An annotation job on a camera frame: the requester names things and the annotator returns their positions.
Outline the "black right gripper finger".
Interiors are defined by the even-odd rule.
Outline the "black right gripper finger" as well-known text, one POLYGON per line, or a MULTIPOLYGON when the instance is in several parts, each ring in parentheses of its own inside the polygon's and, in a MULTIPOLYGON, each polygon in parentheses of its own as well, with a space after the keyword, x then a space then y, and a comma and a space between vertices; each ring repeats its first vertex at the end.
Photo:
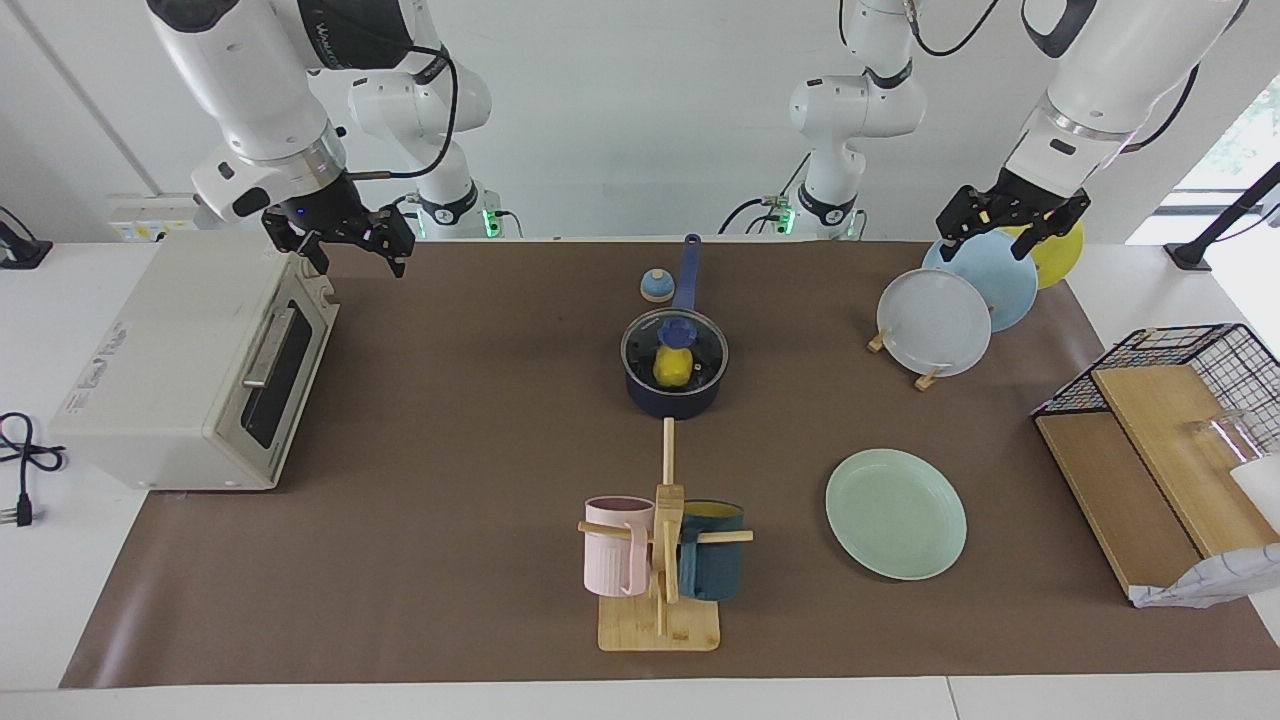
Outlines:
POLYGON ((384 205, 376 211, 361 211, 349 218, 352 243, 365 252, 387 261, 390 273, 402 278, 406 261, 412 256, 416 234, 397 205, 384 205))
POLYGON ((329 259, 316 231, 298 231, 275 206, 262 211, 262 228, 278 251, 303 258, 319 275, 328 273, 329 259))

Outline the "glass lid with blue knob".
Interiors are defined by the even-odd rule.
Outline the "glass lid with blue knob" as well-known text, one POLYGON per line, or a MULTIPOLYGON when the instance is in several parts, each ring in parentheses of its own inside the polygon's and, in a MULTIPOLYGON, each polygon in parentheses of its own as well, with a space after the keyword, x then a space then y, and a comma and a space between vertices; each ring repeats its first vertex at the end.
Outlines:
POLYGON ((666 395, 694 395, 721 380, 728 360, 728 342, 719 327, 700 313, 664 307, 644 313, 625 329, 620 342, 625 375, 641 387, 666 395), (659 378, 660 351, 689 355, 687 379, 664 383, 659 378))

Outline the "yellow plate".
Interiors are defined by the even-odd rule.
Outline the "yellow plate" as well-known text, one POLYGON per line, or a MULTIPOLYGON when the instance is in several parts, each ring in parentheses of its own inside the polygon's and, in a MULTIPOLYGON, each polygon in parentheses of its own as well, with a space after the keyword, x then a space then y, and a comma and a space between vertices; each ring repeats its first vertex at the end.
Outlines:
POLYGON ((1030 286, 1029 268, 1036 269, 1036 287, 1038 291, 1064 281, 1078 264, 1085 245, 1083 223, 1076 223, 1066 234, 1050 236, 1043 242, 1034 246, 1023 260, 1012 258, 1009 247, 997 249, 997 259, 1005 260, 1005 269, 1001 279, 1005 284, 1021 291, 1030 286))

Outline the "light blue plate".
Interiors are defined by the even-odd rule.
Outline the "light blue plate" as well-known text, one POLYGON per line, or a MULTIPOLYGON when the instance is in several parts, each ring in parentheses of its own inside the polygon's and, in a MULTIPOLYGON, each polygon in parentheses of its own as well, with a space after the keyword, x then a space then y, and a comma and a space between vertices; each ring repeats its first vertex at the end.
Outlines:
POLYGON ((1014 258, 1014 237, 1002 229, 978 234, 964 242, 946 261, 934 242, 923 258, 922 266, 947 270, 968 281, 986 301, 992 332, 1016 325, 1033 307, 1038 293, 1038 275, 1030 258, 1014 258))

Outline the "grey plate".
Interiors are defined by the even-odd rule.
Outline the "grey plate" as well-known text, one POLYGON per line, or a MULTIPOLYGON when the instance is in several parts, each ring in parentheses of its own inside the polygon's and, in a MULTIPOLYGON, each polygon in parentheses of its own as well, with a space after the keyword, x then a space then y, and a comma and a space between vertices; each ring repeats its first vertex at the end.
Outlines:
POLYGON ((992 320, 979 291, 957 274, 922 268, 888 283, 876 310, 877 338, 901 366, 948 378, 987 354, 992 320))

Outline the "wooden plate rack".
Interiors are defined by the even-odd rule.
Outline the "wooden plate rack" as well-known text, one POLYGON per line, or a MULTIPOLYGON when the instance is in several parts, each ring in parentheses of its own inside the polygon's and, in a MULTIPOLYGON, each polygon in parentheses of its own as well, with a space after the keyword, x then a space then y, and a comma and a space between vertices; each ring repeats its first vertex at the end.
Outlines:
POLYGON ((938 380, 973 369, 989 348, 992 325, 980 301, 931 309, 923 304, 881 301, 877 334, 870 352, 886 351, 915 374, 914 387, 925 392, 938 380))

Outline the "pale green plate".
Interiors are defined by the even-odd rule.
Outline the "pale green plate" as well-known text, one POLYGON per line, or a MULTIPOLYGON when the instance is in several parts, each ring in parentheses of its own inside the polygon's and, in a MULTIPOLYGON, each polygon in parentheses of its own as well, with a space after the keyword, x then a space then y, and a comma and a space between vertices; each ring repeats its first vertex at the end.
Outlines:
POLYGON ((826 516, 844 551, 896 582, 950 570, 968 538, 963 501, 932 464, 897 448, 867 448, 829 474, 826 516))

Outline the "white power strip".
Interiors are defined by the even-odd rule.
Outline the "white power strip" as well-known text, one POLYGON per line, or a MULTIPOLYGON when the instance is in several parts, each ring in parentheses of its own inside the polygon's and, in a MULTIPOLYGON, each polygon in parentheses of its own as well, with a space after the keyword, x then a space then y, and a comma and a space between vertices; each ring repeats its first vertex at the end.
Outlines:
POLYGON ((108 224, 122 242, 155 243, 179 231, 210 231, 221 224, 191 193, 111 193, 108 204, 108 224))

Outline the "black slanted stand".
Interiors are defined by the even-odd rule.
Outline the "black slanted stand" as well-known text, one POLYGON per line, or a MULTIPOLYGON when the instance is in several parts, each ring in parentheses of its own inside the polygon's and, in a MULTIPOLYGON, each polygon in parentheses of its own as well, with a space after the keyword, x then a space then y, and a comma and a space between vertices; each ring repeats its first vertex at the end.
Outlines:
POLYGON ((1228 231, 1265 197, 1280 186, 1280 161, 1274 163, 1253 184, 1251 184, 1231 205, 1226 206, 1197 237, 1187 243, 1166 243, 1164 251, 1171 263, 1184 272, 1211 272, 1204 260, 1211 245, 1229 236, 1228 231))

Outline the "beige toaster oven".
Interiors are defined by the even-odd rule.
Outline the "beige toaster oven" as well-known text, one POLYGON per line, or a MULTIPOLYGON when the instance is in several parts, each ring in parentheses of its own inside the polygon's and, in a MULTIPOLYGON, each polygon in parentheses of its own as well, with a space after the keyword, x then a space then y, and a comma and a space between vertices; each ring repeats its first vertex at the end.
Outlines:
POLYGON ((262 234, 172 234, 50 434, 145 491, 273 489, 338 311, 330 278, 262 234))

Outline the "clear glass cup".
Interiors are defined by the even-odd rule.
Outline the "clear glass cup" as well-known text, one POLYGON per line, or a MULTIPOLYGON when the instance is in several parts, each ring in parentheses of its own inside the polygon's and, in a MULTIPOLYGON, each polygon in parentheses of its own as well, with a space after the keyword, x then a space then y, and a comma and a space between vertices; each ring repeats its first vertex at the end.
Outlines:
POLYGON ((1268 455, 1256 424, 1256 415, 1251 411, 1225 410, 1193 421, 1190 430, 1203 454, 1231 470, 1268 455))

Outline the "wooden shelf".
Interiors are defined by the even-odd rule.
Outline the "wooden shelf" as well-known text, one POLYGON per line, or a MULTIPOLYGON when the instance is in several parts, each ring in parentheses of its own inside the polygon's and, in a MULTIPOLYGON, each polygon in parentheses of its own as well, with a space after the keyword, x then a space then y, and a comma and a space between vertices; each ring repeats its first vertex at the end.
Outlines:
POLYGON ((1220 553, 1280 543, 1230 470, 1197 447, 1190 424, 1225 409, 1192 368, 1106 369, 1093 379, 1108 411, 1036 424, 1125 594, 1169 587, 1220 553))

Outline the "brown table mat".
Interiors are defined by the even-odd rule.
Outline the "brown table mat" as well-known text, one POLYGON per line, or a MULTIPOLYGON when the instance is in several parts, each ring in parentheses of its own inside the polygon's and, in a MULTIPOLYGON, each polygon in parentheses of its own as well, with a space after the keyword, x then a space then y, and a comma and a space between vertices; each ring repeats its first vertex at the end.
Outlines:
POLYGON ((620 337, 663 243, 444 243, 401 279, 334 249, 340 314, 270 493, 151 495, 65 688, 308 682, 927 676, 1280 669, 1245 601, 1134 609, 1030 413, 1101 354, 1070 290, 919 393, 869 354, 925 245, 708 243, 698 309, 730 340, 677 478, 755 538, 721 643, 607 653, 582 587, 584 503, 650 495, 660 423, 620 337), (829 474, 867 448, 942 471, 968 538, 896 582, 851 559, 829 474))

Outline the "pink mug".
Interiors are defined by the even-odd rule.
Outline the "pink mug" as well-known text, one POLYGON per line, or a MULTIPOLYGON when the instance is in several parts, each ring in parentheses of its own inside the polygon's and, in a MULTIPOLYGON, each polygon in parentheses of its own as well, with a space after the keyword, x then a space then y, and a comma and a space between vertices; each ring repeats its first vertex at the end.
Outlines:
POLYGON ((650 585, 650 534, 655 503, 634 496, 596 496, 585 502, 585 521, 622 530, 584 536, 584 587, 602 597, 644 596, 650 585))

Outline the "dark blue mug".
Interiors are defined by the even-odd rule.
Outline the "dark blue mug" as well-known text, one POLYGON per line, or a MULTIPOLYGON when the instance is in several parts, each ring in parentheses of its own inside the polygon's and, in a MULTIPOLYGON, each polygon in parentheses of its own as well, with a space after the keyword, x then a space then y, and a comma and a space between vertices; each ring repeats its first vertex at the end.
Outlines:
POLYGON ((741 530, 745 511, 736 503, 694 498, 684 503, 678 536, 678 592, 682 597, 724 602, 742 585, 742 544, 701 543, 707 533, 741 530))

